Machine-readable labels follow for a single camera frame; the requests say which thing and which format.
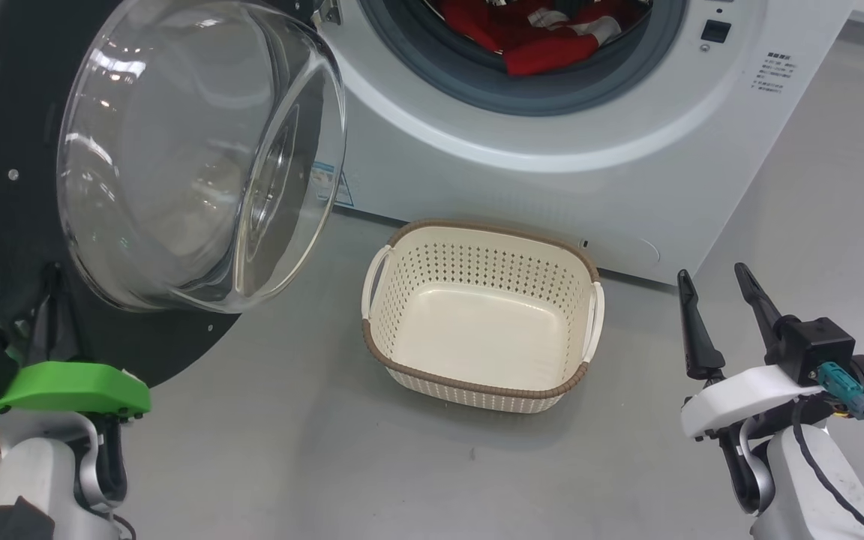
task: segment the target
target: floor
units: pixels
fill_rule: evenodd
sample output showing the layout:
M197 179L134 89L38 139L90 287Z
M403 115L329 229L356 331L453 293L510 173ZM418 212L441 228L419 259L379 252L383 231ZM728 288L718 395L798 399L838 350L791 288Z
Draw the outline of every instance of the floor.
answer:
M362 340L366 267L391 226L335 215L306 270L127 429L142 538L744 538L716 445L683 437L675 291L607 276L589 376L535 416L399 386ZM864 28L850 25L696 276L727 375L761 364L731 266L779 310L864 353ZM829 429L864 483L864 422Z

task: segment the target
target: red clothing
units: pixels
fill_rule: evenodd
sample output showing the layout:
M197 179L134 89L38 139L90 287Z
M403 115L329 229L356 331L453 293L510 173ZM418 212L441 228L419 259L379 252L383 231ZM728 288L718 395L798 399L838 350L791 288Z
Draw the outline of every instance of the red clothing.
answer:
M601 0L568 20L554 0L517 0L493 6L484 0L442 0L452 30L490 51L502 51L508 75L535 75L592 56L609 38L638 20L638 0Z

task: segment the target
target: black cable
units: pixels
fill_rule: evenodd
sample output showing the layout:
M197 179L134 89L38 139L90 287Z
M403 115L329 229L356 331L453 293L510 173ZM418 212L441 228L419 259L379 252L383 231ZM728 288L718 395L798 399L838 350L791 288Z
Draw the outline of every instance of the black cable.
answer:
M801 397L798 402L795 403L795 407L792 408L792 434L795 435L796 442L799 443L799 450L802 450L802 457L805 458L805 462L812 468L812 472L815 473L815 478L819 479L819 482L822 483L823 488L826 488L829 493L835 498L835 501L839 503L843 509L846 509L853 517L855 521L864 525L864 516L862 512L859 512L855 506L852 506L849 500L846 500L839 490L836 489L836 486L826 477L825 472L822 472L822 469L819 468L819 464L816 463L815 458L812 457L812 452L809 451L809 447L806 445L806 437L802 433L802 410L806 406L806 401L808 397Z
M116 522L122 524L123 527L126 527L126 530L129 530L129 534L131 535L131 540L138 540L138 536L135 535L135 527L131 526L131 523L127 522L124 517L118 514L112 514L112 519L116 520Z

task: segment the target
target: plastic basket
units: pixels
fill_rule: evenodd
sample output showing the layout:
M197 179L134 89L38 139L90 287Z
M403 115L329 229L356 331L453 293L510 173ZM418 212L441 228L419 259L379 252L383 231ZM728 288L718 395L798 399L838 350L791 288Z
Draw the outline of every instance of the plastic basket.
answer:
M596 267L569 244L421 221L371 261L362 325L369 350L408 389L540 413L586 375L604 300Z

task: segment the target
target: washing machine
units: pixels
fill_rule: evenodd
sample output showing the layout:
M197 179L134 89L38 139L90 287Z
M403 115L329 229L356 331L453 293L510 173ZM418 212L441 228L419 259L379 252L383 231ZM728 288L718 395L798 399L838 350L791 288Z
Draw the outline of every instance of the washing machine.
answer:
M425 0L330 6L338 204L553 233L671 284L709 253L853 1L655 0L587 61L519 78Z

